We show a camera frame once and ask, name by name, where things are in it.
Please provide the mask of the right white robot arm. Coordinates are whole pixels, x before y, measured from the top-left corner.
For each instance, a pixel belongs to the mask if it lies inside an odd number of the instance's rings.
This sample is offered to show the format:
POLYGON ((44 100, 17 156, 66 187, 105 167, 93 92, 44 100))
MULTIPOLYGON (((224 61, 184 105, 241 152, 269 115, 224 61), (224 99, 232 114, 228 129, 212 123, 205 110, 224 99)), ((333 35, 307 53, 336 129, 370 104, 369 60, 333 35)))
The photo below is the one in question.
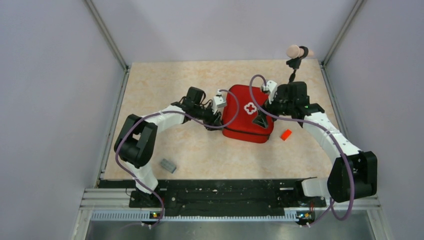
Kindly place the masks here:
POLYGON ((258 104, 253 123, 262 128, 273 121, 285 119, 298 122, 323 149, 332 163, 327 178, 306 178, 295 185, 293 200, 307 206, 314 197, 332 198, 337 203, 360 199, 377 193, 378 160, 372 151, 363 151, 332 124, 318 103, 310 103, 305 82, 278 85, 269 80, 260 87, 268 99, 258 104))

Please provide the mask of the red black medicine kit bag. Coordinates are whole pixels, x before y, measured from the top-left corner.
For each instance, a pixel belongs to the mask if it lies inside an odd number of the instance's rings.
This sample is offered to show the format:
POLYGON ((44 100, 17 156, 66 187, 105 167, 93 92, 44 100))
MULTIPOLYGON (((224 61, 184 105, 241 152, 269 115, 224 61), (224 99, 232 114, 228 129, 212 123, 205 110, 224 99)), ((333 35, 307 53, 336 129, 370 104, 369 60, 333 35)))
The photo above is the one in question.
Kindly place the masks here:
POLYGON ((261 112, 252 101, 249 86, 236 84, 226 97, 226 106, 222 111, 222 123, 227 125, 223 136, 256 144, 267 142, 274 130, 274 122, 270 116, 266 117, 268 127, 264 128, 253 123, 261 112))

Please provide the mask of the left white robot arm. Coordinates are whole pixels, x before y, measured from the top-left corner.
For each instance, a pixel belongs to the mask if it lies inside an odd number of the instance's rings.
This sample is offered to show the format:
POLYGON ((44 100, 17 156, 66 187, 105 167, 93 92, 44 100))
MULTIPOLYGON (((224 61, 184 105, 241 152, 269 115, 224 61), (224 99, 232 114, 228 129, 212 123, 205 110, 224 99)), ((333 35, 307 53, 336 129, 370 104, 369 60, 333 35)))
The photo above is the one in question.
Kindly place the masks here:
POLYGON ((117 162, 125 162, 123 169, 134 178, 137 190, 142 192, 141 200, 147 206, 156 206, 161 198, 155 190, 158 180, 150 164, 157 135, 190 120, 201 123, 208 131, 222 129, 219 108, 226 106, 222 92, 218 91, 212 99, 203 102, 205 97, 203 90, 192 86, 179 101, 163 110, 146 116, 130 114, 126 118, 113 150, 117 162))

